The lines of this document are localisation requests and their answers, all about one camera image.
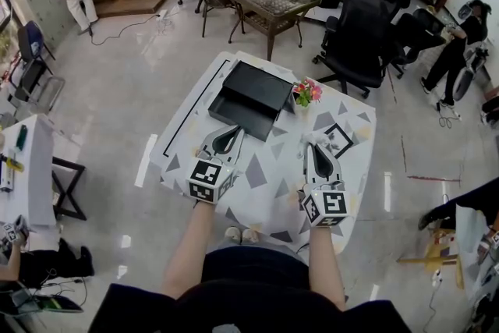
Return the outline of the white mat with black outline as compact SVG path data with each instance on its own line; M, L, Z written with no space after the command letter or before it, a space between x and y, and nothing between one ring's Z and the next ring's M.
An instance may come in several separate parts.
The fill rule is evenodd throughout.
M162 168L173 156L176 143L188 131L191 123L207 114L208 107L216 98L235 60L234 54L223 51L207 67L157 139L150 153L150 161L154 165Z

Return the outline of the person's black shirt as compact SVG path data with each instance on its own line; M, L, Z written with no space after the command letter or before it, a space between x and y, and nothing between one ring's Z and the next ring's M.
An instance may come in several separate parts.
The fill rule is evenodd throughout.
M89 333L412 333L388 300L339 310L310 289L308 272L266 248L215 250L178 299L110 285Z

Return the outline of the person's right white shoe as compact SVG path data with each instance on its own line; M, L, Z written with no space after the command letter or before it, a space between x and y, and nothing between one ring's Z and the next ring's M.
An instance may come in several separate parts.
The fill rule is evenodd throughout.
M257 231L247 228L242 231L241 244L245 246L256 245L260 242L260 237Z

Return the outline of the person's left white shoe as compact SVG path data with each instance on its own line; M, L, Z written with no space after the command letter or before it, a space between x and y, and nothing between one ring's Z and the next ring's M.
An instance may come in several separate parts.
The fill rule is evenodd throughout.
M242 232L235 226L230 226L225 230L224 244L227 246L238 246L242 241Z

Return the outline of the white side table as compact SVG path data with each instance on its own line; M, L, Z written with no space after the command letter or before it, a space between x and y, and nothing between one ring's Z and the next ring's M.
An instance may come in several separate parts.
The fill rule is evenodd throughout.
M53 155L57 130L46 115L32 115L3 130L2 154L15 150L22 126L27 128L27 138L15 161L23 171L13 173L11 191L0 190L0 222L13 222L20 215L31 228L52 227L59 215L85 221L72 191L86 168Z

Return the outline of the green flat item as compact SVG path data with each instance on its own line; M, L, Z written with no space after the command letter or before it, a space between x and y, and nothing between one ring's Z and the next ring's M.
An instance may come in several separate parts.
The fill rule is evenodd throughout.
M28 128L26 125L22 124L19 128L19 132L16 138L16 151L22 151L27 139Z

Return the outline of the black-and-white printed sheet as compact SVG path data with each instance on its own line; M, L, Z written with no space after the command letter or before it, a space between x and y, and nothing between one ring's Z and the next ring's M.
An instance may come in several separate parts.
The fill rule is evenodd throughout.
M352 139L337 123L325 129L324 135L328 138L328 148L336 159L353 146Z

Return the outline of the person's white shoe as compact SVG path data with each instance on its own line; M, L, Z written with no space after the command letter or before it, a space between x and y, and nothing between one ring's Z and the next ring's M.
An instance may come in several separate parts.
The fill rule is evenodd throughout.
M256 245L260 242L260 237L257 231L247 228L242 231L241 244L245 246Z
M230 226L225 230L224 244L227 246L238 246L242 241L242 232L235 226Z

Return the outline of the round wooden stool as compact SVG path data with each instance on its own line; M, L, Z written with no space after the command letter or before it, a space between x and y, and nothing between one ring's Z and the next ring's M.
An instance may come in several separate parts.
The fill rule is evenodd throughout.
M428 228L429 240L422 256L399 257L398 264L422 264L426 271L437 275L442 268L455 268L455 283L458 289L465 288L462 262L454 229Z

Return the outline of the pink flowers in pot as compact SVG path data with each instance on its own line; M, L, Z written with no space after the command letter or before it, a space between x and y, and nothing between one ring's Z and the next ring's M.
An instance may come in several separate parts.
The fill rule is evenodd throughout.
M320 85L315 80L308 78L294 82L292 88L294 103L302 108L308 108L311 103L320 102L322 93Z

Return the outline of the person's right forearm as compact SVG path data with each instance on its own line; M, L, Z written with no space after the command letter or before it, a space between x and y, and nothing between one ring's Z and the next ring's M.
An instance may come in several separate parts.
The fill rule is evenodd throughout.
M329 228L310 230L309 281L312 291L330 300L340 311L346 310L344 285Z

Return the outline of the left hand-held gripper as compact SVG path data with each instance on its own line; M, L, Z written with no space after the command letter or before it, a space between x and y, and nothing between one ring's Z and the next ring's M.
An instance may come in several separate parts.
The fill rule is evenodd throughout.
M186 194L216 204L232 187L245 130L226 126L209 133L186 173Z

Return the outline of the black box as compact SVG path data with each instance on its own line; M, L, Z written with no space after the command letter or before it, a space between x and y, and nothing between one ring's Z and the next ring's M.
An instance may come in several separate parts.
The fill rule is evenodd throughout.
M239 61L225 78L208 113L220 122L241 126L250 136L266 141L292 88L291 83Z

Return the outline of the person's left forearm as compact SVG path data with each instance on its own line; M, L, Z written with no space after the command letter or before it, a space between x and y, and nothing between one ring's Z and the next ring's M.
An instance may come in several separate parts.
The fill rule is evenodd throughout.
M199 285L203 263L214 223L214 205L199 202L171 260L165 268L161 292L178 299L192 287Z

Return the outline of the table with triangle-patterned cloth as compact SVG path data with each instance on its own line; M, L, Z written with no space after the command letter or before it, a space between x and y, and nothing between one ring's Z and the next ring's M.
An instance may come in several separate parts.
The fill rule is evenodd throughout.
M293 71L285 67L242 51L234 55L234 66L243 61L290 83L297 81ZM349 242L362 203L377 117L374 107L333 88L322 86L321 89L320 102L305 110L285 107L266 141L245 136L236 165L239 176L229 193L220 200L216 211L271 237L276 243L283 242L290 247L307 243L310 225L305 212L299 209L298 197L305 182L300 155L302 137L324 133L337 123L353 141L353 146L338 159L350 206L349 216L331 229L335 251L341 253ZM224 123L210 117L208 109L203 118L192 122L176 143L173 156L160 168L161 183L178 194L187 195L186 173L191 160L203 139L222 127Z

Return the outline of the dark blue visitor chair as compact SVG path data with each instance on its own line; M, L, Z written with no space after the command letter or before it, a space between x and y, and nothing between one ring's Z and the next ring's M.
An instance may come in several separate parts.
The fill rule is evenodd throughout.
M13 97L29 106L36 113L48 114L58 100L65 80L56 76L42 52L46 50L53 61L55 57L48 50L40 27L29 21L17 31L19 61L9 77L13 86Z

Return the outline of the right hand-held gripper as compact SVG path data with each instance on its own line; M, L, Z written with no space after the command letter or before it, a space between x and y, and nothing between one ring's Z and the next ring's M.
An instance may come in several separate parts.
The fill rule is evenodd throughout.
M341 166L324 146L305 146L305 183L299 191L299 209L310 226L330 228L349 216L349 192L342 181Z

